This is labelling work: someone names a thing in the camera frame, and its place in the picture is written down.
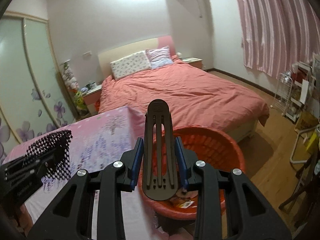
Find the brown hair claw clip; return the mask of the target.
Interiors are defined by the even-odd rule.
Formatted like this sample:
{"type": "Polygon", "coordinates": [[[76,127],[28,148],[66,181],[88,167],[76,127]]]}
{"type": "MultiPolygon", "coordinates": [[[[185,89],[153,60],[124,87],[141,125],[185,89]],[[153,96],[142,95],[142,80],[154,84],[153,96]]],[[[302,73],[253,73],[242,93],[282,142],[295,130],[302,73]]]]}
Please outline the brown hair claw clip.
{"type": "Polygon", "coordinates": [[[154,201],[165,201],[178,189],[172,118],[162,99],[149,103],[145,115],[142,189],[154,201]]]}

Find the orange plastic trash basket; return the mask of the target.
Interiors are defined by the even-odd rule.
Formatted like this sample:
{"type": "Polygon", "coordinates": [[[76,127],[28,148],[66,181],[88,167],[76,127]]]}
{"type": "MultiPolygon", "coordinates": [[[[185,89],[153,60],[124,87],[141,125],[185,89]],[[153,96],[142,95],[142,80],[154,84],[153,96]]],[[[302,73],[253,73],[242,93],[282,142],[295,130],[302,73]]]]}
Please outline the orange plastic trash basket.
{"type": "Polygon", "coordinates": [[[148,198],[138,181],[139,192],[145,205],[157,214],[175,220],[196,220],[200,217],[216,218],[226,209],[222,193],[234,190],[232,170],[245,170],[245,161],[235,140],[216,129],[185,126],[174,129],[178,146],[180,184],[198,195],[182,198],[174,195],[165,201],[148,198]]]}

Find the sliding wardrobe with flower decals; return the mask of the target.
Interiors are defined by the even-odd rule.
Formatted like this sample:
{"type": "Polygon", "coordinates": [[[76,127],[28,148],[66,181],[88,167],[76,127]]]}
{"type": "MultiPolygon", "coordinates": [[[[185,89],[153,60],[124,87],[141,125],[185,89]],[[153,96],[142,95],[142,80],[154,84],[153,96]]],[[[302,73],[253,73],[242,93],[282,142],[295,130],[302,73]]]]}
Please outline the sliding wardrobe with flower decals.
{"type": "Polygon", "coordinates": [[[47,20],[6,12],[1,18],[1,159],[15,146],[75,120],[47,20]]]}

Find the pink bedside table left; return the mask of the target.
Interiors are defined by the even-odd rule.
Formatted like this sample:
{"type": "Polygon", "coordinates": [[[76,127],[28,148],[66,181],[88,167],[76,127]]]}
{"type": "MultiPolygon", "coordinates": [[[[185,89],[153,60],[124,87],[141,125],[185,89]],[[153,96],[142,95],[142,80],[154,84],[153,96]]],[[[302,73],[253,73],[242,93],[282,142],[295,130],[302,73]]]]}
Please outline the pink bedside table left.
{"type": "Polygon", "coordinates": [[[99,111],[100,96],[101,96],[102,85],[85,92],[82,97],[91,115],[96,115],[99,111]]]}

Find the stack of plush toys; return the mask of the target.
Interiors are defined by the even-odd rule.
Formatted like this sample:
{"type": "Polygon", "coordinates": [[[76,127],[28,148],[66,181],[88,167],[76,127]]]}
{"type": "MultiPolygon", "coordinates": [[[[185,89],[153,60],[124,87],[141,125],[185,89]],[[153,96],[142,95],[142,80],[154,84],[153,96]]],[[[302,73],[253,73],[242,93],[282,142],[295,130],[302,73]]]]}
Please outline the stack of plush toys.
{"type": "Polygon", "coordinates": [[[82,91],[80,89],[78,80],[74,76],[69,62],[70,60],[67,60],[60,64],[62,79],[69,94],[71,95],[72,102],[74,103],[78,114],[80,116],[85,116],[89,113],[89,111],[82,97],[82,91]]]}

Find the bed with coral duvet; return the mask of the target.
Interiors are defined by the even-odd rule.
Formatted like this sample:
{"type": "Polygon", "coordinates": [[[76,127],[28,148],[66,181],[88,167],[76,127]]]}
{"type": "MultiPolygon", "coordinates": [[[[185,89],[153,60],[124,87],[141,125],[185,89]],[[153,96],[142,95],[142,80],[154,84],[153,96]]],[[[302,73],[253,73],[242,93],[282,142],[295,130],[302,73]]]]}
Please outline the bed with coral duvet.
{"type": "Polygon", "coordinates": [[[148,104],[164,100],[174,127],[207,126],[226,132],[236,141],[251,135],[270,116],[267,103],[255,92],[209,74],[180,60],[171,36],[151,38],[111,49],[98,55],[105,76],[99,113],[122,106],[146,113],[148,104]],[[116,80],[111,62],[141,50],[169,46],[173,63],[116,80]]]}

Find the white floral pillow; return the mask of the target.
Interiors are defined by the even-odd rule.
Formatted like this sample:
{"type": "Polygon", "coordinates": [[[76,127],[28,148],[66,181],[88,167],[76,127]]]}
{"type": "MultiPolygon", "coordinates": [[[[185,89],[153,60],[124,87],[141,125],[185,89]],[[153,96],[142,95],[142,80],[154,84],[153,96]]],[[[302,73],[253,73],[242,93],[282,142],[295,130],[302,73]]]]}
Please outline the white floral pillow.
{"type": "Polygon", "coordinates": [[[110,65],[115,80],[120,80],[137,72],[151,69],[151,63],[144,50],[122,57],[121,59],[111,62],[110,65]]]}

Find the bedside table right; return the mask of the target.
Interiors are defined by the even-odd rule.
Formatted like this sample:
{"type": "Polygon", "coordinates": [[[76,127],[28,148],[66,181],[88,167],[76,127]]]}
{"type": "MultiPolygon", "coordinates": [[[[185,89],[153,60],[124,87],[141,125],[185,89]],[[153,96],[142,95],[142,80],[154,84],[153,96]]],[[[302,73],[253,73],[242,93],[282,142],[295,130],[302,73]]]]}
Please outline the bedside table right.
{"type": "Polygon", "coordinates": [[[182,59],[182,61],[199,69],[202,69],[203,67],[202,59],[199,59],[196,57],[188,57],[188,58],[182,59]]]}

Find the pink striped pillow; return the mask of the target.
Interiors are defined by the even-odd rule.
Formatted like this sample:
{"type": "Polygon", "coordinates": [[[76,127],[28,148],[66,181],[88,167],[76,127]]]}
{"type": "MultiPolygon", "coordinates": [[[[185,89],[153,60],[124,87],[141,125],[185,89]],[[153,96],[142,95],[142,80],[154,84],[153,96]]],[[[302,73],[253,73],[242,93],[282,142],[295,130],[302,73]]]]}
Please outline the pink striped pillow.
{"type": "Polygon", "coordinates": [[[148,49],[145,52],[150,61],[152,69],[173,64],[169,46],[164,46],[159,49],[148,49]]]}

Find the pink striped curtain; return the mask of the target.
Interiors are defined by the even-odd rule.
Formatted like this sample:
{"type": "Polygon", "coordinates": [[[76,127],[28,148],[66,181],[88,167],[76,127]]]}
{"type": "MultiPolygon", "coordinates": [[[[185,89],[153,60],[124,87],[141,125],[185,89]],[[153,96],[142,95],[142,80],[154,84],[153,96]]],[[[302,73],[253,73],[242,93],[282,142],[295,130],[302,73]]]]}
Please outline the pink striped curtain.
{"type": "Polygon", "coordinates": [[[244,65],[276,78],[319,53],[319,18],[307,0],[237,0],[244,65]]]}

